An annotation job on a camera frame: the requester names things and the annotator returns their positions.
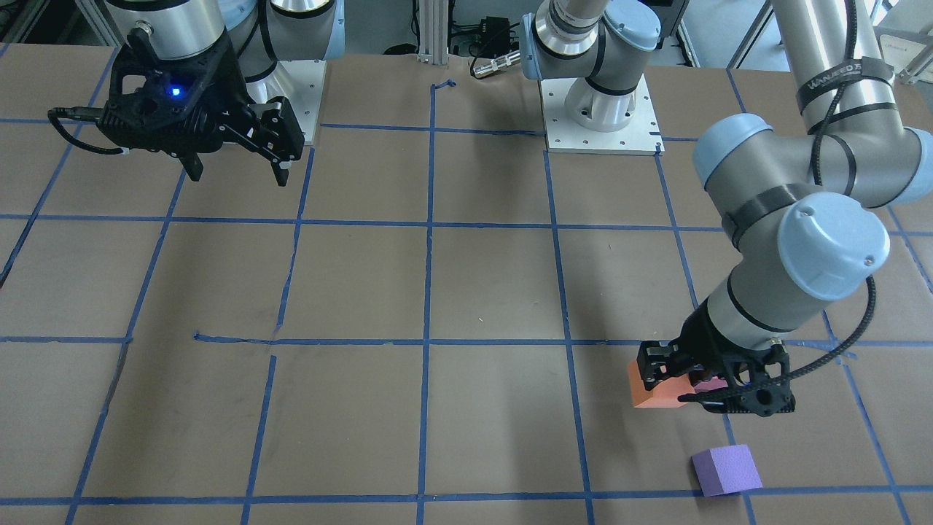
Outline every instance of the block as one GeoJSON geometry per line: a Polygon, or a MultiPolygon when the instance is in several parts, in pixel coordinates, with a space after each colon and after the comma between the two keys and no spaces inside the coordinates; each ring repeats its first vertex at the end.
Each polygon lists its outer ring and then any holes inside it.
{"type": "Polygon", "coordinates": [[[729,386],[729,383],[727,383],[725,379],[713,377],[712,379],[693,385],[693,389],[697,393],[700,393],[700,392],[709,392],[710,390],[724,389],[728,386],[729,386]]]}
{"type": "Polygon", "coordinates": [[[693,467],[706,497],[761,488],[761,477],[748,445],[704,450],[693,455],[693,467]]]}
{"type": "Polygon", "coordinates": [[[632,406],[635,408],[677,408],[683,406],[677,396],[693,393],[690,379],[684,375],[671,377],[661,382],[654,390],[645,390],[641,375],[638,373],[638,363],[629,363],[629,386],[632,390],[632,406]]]}

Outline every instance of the table surface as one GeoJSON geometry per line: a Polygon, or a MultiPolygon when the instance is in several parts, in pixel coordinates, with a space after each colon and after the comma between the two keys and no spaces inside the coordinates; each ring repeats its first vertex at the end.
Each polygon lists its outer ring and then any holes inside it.
{"type": "Polygon", "coordinates": [[[113,56],[0,47],[0,522],[933,522],[929,198],[878,211],[875,321],[795,381],[795,414],[631,406],[637,341],[740,260],[696,139],[741,111],[802,134],[790,75],[650,68],[666,151],[639,158],[545,151],[518,71],[347,56],[280,189],[237,148],[192,183],[67,146],[46,110],[99,106],[113,56]],[[700,497],[689,457],[733,443],[765,489],[700,497]]]}

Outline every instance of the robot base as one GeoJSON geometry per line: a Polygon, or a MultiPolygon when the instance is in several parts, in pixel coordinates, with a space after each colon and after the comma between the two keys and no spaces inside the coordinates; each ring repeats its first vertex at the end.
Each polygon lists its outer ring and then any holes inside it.
{"type": "Polygon", "coordinates": [[[637,102],[632,120],[621,130],[609,133],[584,128],[567,113],[564,99],[575,81],[575,78],[541,80],[541,105],[548,131],[548,150],[610,155],[654,155],[658,150],[664,151],[658,119],[644,76],[635,89],[637,102]]]}
{"type": "Polygon", "coordinates": [[[327,62],[323,60],[280,62],[270,75],[247,84],[246,89],[260,104],[275,96],[287,97],[304,134],[304,144],[310,146],[317,131],[326,73],[327,62]]]}

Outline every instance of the purple cube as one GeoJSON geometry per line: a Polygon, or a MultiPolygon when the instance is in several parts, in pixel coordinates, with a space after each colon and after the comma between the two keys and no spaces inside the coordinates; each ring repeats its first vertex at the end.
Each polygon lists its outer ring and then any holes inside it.
{"type": "Polygon", "coordinates": [[[761,488],[761,478],[748,445],[719,447],[693,455],[703,496],[720,496],[761,488]]]}

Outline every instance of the orange cube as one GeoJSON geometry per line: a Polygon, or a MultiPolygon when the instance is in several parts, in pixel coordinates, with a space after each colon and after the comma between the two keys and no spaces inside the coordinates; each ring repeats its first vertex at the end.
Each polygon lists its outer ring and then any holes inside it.
{"type": "Polygon", "coordinates": [[[645,390],[641,375],[638,373],[637,362],[629,363],[628,372],[629,386],[632,390],[632,406],[635,408],[677,408],[686,404],[679,402],[677,396],[693,393],[690,378],[686,374],[665,379],[654,390],[645,390]]]}

